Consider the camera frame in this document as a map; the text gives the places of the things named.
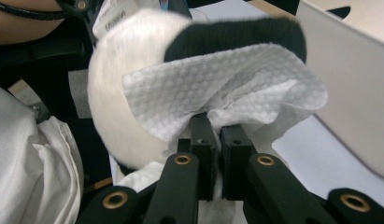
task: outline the brass screw hole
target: brass screw hole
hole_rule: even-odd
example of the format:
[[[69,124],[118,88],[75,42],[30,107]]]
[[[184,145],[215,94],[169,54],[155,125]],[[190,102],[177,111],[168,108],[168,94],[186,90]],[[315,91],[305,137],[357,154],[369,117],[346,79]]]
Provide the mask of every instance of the brass screw hole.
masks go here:
[[[174,161],[178,165],[186,165],[191,163],[192,158],[190,156],[180,155],[174,158]]]
[[[79,1],[78,2],[78,9],[82,10],[86,7],[86,2],[84,1]]]
[[[260,156],[260,157],[258,157],[258,163],[260,163],[261,165],[269,166],[269,165],[274,165],[275,161],[271,157]]]
[[[102,205],[107,209],[115,209],[124,205],[128,200],[128,195],[123,191],[116,191],[107,195]]]
[[[353,194],[342,194],[340,196],[340,200],[343,204],[345,204],[347,207],[358,211],[358,212],[369,212],[371,207],[369,203],[361,198],[360,196],[353,195]]]

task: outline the textured white wipe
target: textured white wipe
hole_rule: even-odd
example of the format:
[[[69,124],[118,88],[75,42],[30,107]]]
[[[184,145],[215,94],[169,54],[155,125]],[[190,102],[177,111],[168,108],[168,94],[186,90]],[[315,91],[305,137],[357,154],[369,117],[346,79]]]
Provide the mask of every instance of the textured white wipe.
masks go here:
[[[303,62],[266,44],[148,67],[123,76],[122,86],[138,123],[168,144],[202,112],[217,132],[237,123],[253,132],[266,125],[268,139],[260,139],[271,141],[327,100]],[[175,152],[169,150],[165,155]]]

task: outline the white cloth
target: white cloth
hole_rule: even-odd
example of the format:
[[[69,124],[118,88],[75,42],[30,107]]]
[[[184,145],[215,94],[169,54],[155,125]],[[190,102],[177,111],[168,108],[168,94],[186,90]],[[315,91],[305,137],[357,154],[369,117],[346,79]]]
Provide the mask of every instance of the white cloth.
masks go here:
[[[92,32],[97,39],[109,33],[117,24],[142,8],[160,9],[156,0],[106,0],[99,10]]]
[[[160,175],[162,174],[163,168],[164,165],[157,161],[150,162],[144,168],[121,179],[118,183],[116,183],[116,185],[125,186],[139,192],[158,181]]]
[[[67,125],[54,117],[36,125],[32,110],[0,89],[0,224],[75,223],[82,179]]]
[[[121,77],[164,61],[166,48],[191,21],[175,13],[143,9],[100,39],[89,68],[88,98],[96,131],[122,164],[141,169],[161,159],[166,144],[136,121]]]

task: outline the black cable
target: black cable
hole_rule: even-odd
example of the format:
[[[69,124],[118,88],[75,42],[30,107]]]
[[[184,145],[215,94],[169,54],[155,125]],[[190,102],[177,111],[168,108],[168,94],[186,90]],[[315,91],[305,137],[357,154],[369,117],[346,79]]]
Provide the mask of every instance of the black cable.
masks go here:
[[[44,11],[34,11],[27,10],[17,7],[11,7],[0,3],[0,10],[6,12],[8,14],[24,17],[27,19],[37,20],[37,21],[57,21],[72,17],[73,14],[70,12],[64,11],[52,11],[52,12],[44,12]]]

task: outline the black fabric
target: black fabric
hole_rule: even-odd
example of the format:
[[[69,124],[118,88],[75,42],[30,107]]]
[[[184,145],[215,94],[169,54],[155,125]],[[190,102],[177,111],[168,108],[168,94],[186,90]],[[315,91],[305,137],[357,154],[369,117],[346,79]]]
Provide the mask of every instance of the black fabric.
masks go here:
[[[84,46],[84,57],[77,61],[68,62],[68,69],[69,71],[74,71],[88,68],[92,56],[93,47],[84,21],[81,21],[76,17],[66,19],[53,32],[51,32],[44,38],[81,39]]]
[[[22,79],[36,92],[50,114],[57,119],[77,119],[78,112],[69,88],[66,64],[22,74]]]
[[[175,38],[165,52],[164,61],[171,62],[262,43],[278,44],[306,62],[303,31],[297,22],[285,18],[193,24]]]
[[[84,170],[84,187],[111,177],[107,149],[92,119],[65,119],[78,145]]]
[[[3,54],[13,50],[21,50],[25,52],[27,46],[25,43],[9,45],[9,46],[0,46],[0,58],[3,57]],[[0,88],[7,90],[11,85],[17,82],[20,79],[20,74],[3,74],[0,73]]]

